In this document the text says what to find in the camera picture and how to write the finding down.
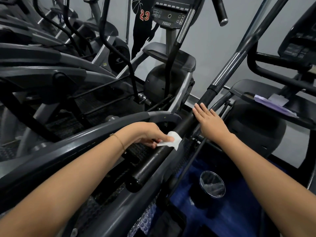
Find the person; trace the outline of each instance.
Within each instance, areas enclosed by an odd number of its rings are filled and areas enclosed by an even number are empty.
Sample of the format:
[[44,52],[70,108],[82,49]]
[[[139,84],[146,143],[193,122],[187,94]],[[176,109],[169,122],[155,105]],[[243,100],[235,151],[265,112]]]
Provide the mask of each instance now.
[[231,158],[264,211],[284,237],[316,236],[316,196],[257,154],[213,110],[201,103],[193,113],[201,132]]
[[[203,103],[195,104],[193,114],[201,124],[202,134],[217,143],[239,168],[283,236],[316,236],[314,194],[247,147]],[[129,145],[141,142],[155,148],[160,140],[173,141],[153,123],[124,127],[56,172],[23,199],[0,220],[0,236],[54,236]]]
[[132,143],[172,142],[156,124],[137,122],[57,171],[0,220],[1,237],[54,237]]
[[136,57],[136,54],[140,52],[144,46],[146,40],[151,41],[159,27],[156,23],[153,29],[153,19],[150,15],[151,8],[154,5],[154,0],[133,0],[132,9],[136,14],[134,29],[133,29],[133,39],[134,44],[132,48],[132,59]]

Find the white wipe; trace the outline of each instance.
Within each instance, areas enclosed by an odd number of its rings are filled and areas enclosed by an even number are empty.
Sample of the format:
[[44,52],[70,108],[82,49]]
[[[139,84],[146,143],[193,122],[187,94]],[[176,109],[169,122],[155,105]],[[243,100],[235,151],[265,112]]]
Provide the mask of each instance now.
[[178,135],[177,132],[174,132],[174,131],[170,131],[168,133],[168,136],[172,136],[174,138],[174,141],[173,142],[160,142],[157,144],[157,146],[169,146],[169,147],[174,147],[174,149],[177,151],[178,150],[178,147],[179,147],[179,144],[182,140],[182,138]]

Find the hand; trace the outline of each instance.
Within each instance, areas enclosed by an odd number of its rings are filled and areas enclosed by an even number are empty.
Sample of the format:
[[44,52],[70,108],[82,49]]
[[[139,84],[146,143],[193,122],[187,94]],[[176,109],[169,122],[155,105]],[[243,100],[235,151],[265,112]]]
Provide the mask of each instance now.
[[155,36],[155,31],[154,31],[154,30],[151,30],[150,35],[149,35],[147,41],[150,42],[150,41],[154,38],[154,36]]
[[133,128],[138,132],[134,143],[142,143],[153,149],[160,141],[173,142],[174,138],[164,134],[155,123],[137,122],[133,123]]
[[195,104],[193,113],[201,124],[203,136],[207,139],[220,145],[222,141],[230,136],[231,133],[227,129],[224,121],[216,114],[215,111],[212,109],[209,111],[203,103],[201,103],[201,107],[198,104]]

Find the white logo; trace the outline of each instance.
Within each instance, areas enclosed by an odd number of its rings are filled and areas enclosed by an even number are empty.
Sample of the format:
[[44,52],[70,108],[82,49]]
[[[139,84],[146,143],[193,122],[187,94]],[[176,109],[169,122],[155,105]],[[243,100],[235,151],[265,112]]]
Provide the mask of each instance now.
[[165,21],[163,21],[162,24],[163,24],[163,25],[166,25],[166,26],[170,26],[170,25],[171,25],[171,23],[165,22]]

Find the purple paper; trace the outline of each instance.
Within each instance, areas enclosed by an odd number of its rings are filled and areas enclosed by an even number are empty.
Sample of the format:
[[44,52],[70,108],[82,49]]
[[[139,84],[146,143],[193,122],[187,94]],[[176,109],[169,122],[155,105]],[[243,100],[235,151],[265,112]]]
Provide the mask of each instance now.
[[255,102],[258,102],[260,104],[263,104],[265,105],[266,107],[269,107],[270,109],[273,109],[281,114],[284,114],[286,116],[290,116],[290,117],[294,117],[294,118],[298,118],[298,116],[296,115],[296,113],[286,109],[285,107],[283,106],[279,106],[271,101],[269,101],[268,99],[262,97],[262,96],[258,96],[258,95],[255,95],[255,98],[254,98]]

